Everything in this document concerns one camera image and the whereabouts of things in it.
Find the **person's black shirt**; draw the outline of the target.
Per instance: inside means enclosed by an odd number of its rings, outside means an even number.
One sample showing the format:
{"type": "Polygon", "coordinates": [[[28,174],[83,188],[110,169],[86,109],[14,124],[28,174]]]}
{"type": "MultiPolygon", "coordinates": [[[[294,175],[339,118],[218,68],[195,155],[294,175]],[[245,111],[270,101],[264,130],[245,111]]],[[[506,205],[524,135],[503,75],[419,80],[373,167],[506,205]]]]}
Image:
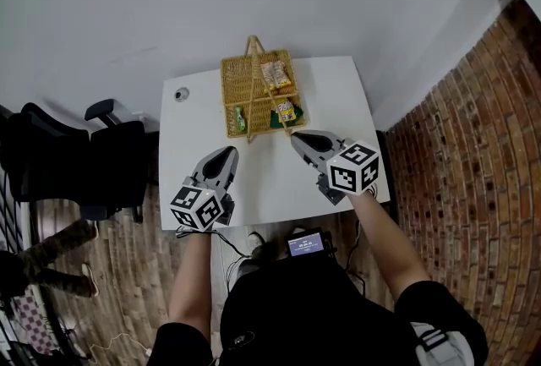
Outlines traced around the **person's black shirt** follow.
{"type": "Polygon", "coordinates": [[[324,254],[278,260],[241,276],[221,315],[219,366],[418,366],[415,324],[462,335],[474,366],[482,326],[435,281],[419,281],[393,310],[365,298],[324,254]]]}

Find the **grey white shoulder bag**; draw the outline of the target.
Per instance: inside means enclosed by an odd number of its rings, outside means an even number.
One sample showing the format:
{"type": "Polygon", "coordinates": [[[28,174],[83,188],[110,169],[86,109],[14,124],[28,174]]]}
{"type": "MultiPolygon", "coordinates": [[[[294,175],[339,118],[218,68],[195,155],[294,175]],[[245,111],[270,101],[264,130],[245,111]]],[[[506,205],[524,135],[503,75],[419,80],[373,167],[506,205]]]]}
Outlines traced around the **grey white shoulder bag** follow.
{"type": "Polygon", "coordinates": [[[474,366],[472,349],[460,332],[444,332],[418,322],[411,326],[417,337],[415,353],[420,366],[474,366]]]}

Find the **orange-ended peanut snack packet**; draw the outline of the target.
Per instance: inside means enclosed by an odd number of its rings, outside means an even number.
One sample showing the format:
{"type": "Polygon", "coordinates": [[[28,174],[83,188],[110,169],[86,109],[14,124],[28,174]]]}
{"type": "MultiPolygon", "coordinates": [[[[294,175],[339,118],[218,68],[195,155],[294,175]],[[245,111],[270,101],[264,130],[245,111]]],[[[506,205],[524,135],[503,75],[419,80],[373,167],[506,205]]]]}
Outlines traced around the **orange-ended peanut snack packet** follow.
{"type": "Polygon", "coordinates": [[[269,90],[278,90],[292,85],[283,61],[262,63],[260,67],[269,90]]]}

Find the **purple white checkered cloth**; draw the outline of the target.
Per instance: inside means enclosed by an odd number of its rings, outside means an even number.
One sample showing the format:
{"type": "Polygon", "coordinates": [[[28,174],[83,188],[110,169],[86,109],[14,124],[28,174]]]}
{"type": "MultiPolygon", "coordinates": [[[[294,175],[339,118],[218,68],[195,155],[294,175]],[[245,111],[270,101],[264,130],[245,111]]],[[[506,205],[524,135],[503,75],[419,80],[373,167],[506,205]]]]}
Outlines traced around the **purple white checkered cloth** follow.
{"type": "Polygon", "coordinates": [[[17,336],[37,353],[52,355],[57,349],[56,339],[49,331],[39,304],[30,292],[14,299],[14,318],[17,336]]]}

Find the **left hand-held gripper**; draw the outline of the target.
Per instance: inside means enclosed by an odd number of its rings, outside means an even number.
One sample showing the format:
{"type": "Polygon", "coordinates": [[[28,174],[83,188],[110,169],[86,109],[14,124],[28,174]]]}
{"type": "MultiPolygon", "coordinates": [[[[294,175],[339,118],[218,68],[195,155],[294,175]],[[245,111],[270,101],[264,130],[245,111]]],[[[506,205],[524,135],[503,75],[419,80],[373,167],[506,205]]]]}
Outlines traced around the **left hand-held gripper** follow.
{"type": "Polygon", "coordinates": [[[235,203],[226,191],[232,184],[239,161],[238,150],[225,146],[201,159],[191,177],[186,177],[169,205],[173,216],[183,228],[205,232],[212,227],[228,226],[235,203]],[[194,179],[204,179],[211,188],[194,179]]]}

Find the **wicker basket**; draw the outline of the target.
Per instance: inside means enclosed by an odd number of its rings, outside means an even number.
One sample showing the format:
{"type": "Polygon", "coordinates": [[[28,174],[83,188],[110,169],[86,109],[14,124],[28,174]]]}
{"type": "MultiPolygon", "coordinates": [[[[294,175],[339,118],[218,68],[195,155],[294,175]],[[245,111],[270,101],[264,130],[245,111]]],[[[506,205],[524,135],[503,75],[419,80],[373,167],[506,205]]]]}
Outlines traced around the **wicker basket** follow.
{"type": "Polygon", "coordinates": [[[221,93],[225,111],[226,131],[229,138],[252,140],[259,134],[283,131],[291,134],[296,128],[307,123],[301,102],[298,79],[288,50],[266,51],[257,36],[249,36],[244,54],[221,60],[221,93]],[[264,81],[260,65],[267,62],[283,61],[292,85],[278,90],[269,90],[264,81]],[[271,110],[279,112],[277,101],[289,99],[303,110],[303,119],[295,126],[288,127],[282,119],[282,128],[270,128],[271,110]],[[239,132],[235,118],[235,106],[243,109],[246,130],[239,132]]]}

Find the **person's right forearm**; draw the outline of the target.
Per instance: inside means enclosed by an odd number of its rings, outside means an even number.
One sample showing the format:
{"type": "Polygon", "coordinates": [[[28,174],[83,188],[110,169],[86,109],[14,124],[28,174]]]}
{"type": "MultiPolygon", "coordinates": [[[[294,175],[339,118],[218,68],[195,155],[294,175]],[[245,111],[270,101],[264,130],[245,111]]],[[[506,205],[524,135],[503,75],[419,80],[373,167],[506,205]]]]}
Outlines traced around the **person's right forearm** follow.
{"type": "Polygon", "coordinates": [[[410,239],[373,195],[364,192],[347,197],[391,296],[397,300],[412,284],[429,281],[429,273],[410,239]]]}

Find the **black metal railing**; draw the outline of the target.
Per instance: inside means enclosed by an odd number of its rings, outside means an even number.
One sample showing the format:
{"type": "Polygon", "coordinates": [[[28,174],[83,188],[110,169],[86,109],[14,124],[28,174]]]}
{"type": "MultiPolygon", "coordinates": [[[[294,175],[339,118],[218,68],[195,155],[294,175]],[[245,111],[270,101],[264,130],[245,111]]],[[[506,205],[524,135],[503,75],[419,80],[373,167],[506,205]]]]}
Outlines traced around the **black metal railing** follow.
{"type": "Polygon", "coordinates": [[[24,249],[21,224],[17,217],[19,204],[11,194],[8,175],[0,167],[0,250],[13,253],[24,249]]]}

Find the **person's left shoe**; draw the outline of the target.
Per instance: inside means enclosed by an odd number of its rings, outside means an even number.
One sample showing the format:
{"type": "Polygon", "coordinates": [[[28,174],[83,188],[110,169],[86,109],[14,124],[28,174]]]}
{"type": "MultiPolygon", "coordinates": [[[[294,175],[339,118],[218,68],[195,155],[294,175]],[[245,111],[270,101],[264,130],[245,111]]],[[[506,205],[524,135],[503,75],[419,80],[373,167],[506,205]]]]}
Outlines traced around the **person's left shoe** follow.
{"type": "Polygon", "coordinates": [[[247,236],[251,259],[261,259],[265,252],[266,241],[258,232],[251,232],[247,236]]]}

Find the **person's left forearm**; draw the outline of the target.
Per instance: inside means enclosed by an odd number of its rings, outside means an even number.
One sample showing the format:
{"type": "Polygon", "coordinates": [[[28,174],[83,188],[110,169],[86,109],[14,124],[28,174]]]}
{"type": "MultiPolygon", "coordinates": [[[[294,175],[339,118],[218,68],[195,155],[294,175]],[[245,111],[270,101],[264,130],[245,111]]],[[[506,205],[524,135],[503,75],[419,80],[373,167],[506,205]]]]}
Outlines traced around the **person's left forearm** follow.
{"type": "Polygon", "coordinates": [[[194,327],[207,341],[210,341],[212,313],[210,262],[210,234],[190,234],[168,305],[170,322],[194,327]]]}

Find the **yellow green snack bag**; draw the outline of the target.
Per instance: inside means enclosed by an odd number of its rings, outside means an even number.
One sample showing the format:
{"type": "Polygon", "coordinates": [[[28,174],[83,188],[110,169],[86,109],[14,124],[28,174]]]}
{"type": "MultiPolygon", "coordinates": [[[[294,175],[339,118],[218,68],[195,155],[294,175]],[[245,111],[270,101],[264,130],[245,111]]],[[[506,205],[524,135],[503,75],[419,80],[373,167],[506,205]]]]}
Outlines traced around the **yellow green snack bag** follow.
{"type": "Polygon", "coordinates": [[[282,119],[286,119],[288,127],[295,126],[303,119],[303,110],[293,104],[289,99],[280,99],[277,101],[279,112],[270,111],[270,128],[282,128],[282,119]]]}

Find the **black office chair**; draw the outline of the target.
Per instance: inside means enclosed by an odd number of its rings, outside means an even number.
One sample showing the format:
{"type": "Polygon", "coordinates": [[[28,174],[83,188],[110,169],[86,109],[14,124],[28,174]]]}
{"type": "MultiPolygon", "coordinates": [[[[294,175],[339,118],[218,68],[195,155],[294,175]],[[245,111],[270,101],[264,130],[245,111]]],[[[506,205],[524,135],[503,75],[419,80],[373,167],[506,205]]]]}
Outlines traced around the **black office chair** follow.
{"type": "Polygon", "coordinates": [[[15,200],[66,199],[90,221],[128,209],[141,223],[159,134],[146,132],[140,120],[119,121],[114,103],[106,99],[86,110],[85,120],[105,125],[92,133],[61,123],[31,102],[0,116],[0,166],[15,200]]]}

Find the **small black screen device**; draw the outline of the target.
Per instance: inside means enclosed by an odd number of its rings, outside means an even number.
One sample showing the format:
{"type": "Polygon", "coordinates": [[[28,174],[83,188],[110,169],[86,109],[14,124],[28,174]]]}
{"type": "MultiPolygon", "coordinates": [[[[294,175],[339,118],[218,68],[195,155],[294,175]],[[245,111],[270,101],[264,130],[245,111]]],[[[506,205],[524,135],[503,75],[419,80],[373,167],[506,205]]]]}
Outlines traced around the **small black screen device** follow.
{"type": "Polygon", "coordinates": [[[286,239],[289,254],[292,257],[318,253],[325,250],[322,233],[315,231],[302,231],[286,239]]]}

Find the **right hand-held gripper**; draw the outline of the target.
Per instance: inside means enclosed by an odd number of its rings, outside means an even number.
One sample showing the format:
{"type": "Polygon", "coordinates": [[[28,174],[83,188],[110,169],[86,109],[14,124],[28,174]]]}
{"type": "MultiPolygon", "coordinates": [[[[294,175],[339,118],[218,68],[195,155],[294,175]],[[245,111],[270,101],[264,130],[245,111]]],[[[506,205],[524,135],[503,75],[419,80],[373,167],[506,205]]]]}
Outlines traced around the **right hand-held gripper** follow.
{"type": "Polygon", "coordinates": [[[346,142],[322,130],[297,131],[291,135],[292,147],[303,161],[322,172],[317,184],[333,205],[338,205],[346,194],[368,192],[376,198],[378,193],[379,151],[362,140],[347,147],[346,142]],[[334,154],[334,149],[343,150],[334,154]]]}

